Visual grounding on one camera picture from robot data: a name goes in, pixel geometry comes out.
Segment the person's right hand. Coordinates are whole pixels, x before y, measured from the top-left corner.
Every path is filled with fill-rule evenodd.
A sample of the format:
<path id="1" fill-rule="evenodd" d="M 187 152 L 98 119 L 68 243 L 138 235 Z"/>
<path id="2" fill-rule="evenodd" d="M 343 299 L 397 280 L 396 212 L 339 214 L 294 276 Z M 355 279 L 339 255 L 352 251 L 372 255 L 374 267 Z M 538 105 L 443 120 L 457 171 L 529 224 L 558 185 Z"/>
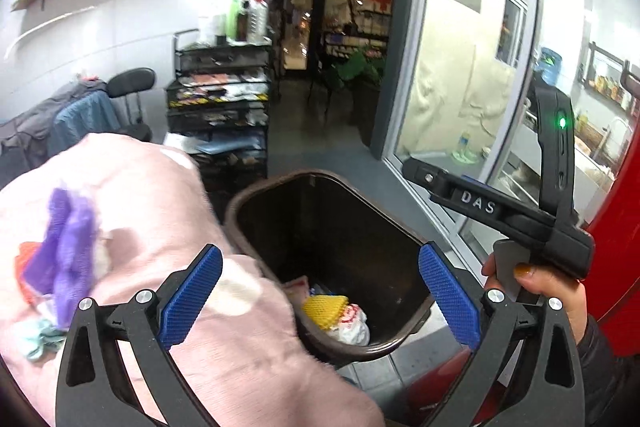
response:
<path id="1" fill-rule="evenodd" d="M 553 268 L 529 263 L 515 265 L 513 277 L 521 288 L 534 295 L 560 299 L 576 343 L 582 341 L 588 324 L 588 310 L 586 290 L 581 281 L 573 280 Z"/>

